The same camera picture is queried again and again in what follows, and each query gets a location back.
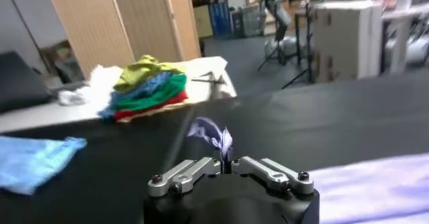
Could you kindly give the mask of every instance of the box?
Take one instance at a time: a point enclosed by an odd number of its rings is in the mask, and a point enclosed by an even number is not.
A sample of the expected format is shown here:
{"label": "box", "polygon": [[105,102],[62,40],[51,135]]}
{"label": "box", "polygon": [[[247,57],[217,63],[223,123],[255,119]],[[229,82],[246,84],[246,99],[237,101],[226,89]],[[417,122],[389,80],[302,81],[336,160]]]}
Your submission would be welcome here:
{"label": "box", "polygon": [[213,29],[210,23],[210,14],[208,12],[208,5],[194,8],[196,31],[199,38],[206,38],[213,36]]}
{"label": "box", "polygon": [[314,6],[317,82],[378,76],[381,12],[381,4],[371,0]]}

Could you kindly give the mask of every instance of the green cloth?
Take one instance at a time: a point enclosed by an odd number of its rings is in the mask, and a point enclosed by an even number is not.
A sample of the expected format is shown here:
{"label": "green cloth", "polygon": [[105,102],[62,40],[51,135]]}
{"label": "green cloth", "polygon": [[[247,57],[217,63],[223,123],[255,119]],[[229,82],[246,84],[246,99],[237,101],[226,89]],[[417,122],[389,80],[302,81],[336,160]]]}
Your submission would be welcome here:
{"label": "green cloth", "polygon": [[161,71],[173,74],[184,73],[183,70],[175,67],[172,63],[159,63],[154,57],[143,55],[138,62],[123,69],[121,78],[113,88],[122,93],[132,91],[140,83],[145,82]]}
{"label": "green cloth", "polygon": [[137,111],[147,109],[155,105],[166,102],[168,99],[175,97],[178,93],[185,90],[186,75],[179,74],[171,76],[168,81],[159,87],[151,96],[142,99],[127,99],[119,101],[114,110]]}

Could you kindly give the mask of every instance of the purple cloth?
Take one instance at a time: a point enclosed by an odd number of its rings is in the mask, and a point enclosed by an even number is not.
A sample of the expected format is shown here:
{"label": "purple cloth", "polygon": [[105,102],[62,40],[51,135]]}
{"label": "purple cloth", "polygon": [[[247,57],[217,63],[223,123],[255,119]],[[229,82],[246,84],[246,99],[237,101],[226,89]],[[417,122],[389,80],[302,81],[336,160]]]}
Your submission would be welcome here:
{"label": "purple cloth", "polygon": [[320,193],[322,224],[416,219],[429,223],[429,154],[360,162],[310,175]]}
{"label": "purple cloth", "polygon": [[213,120],[197,117],[191,124],[188,137],[202,138],[205,142],[221,151],[222,158],[226,158],[228,150],[233,144],[233,138],[227,128],[220,130]]}

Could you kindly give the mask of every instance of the black tablecloth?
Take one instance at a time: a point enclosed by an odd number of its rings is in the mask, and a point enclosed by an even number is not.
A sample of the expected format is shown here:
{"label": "black tablecloth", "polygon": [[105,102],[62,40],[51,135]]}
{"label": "black tablecloth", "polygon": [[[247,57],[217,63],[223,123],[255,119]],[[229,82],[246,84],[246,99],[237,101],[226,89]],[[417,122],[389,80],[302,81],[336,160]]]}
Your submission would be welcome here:
{"label": "black tablecloth", "polygon": [[202,103],[112,125],[86,121],[6,135],[84,137],[85,149],[31,197],[0,192],[0,223],[138,223],[152,174],[214,152],[185,133],[204,115],[227,126],[234,156],[295,170],[429,151],[429,72],[314,85]]}

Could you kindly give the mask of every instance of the lavender fabric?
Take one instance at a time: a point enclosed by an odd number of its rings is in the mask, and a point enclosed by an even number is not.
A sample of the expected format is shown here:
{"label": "lavender fabric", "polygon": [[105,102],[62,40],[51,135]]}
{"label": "lavender fabric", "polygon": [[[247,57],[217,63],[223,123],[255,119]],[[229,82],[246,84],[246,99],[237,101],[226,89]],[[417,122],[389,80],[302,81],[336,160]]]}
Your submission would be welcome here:
{"label": "lavender fabric", "polygon": [[233,144],[233,138],[227,128],[219,129],[213,120],[205,117],[197,117],[191,124],[188,137],[199,137],[205,142],[221,151],[222,157],[227,157],[227,153]]}
{"label": "lavender fabric", "polygon": [[54,141],[0,136],[0,187],[31,195],[85,146],[85,139],[75,137]]}
{"label": "lavender fabric", "polygon": [[322,224],[429,223],[429,154],[310,173]]}

